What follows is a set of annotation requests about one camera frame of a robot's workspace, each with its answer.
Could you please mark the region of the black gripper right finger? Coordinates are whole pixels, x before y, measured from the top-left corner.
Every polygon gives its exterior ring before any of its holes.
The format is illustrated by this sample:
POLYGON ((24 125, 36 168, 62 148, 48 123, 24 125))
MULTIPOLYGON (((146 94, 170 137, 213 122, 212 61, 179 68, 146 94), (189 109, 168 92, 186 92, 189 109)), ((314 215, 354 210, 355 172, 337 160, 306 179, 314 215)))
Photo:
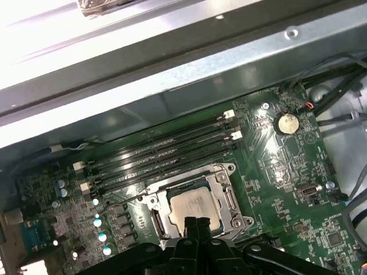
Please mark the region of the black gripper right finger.
POLYGON ((318 274, 316 265, 262 243, 239 251, 222 239, 212 238, 209 225, 209 218, 198 219, 209 274, 318 274))

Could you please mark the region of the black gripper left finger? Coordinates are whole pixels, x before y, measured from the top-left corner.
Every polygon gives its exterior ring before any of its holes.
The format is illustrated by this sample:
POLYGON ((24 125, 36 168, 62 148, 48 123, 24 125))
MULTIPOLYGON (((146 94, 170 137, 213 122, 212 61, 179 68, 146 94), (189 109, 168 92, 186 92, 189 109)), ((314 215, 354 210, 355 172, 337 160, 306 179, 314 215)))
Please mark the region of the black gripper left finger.
POLYGON ((142 243, 118 255, 114 274, 197 274, 200 249, 199 218, 186 217, 184 237, 163 249, 142 243))

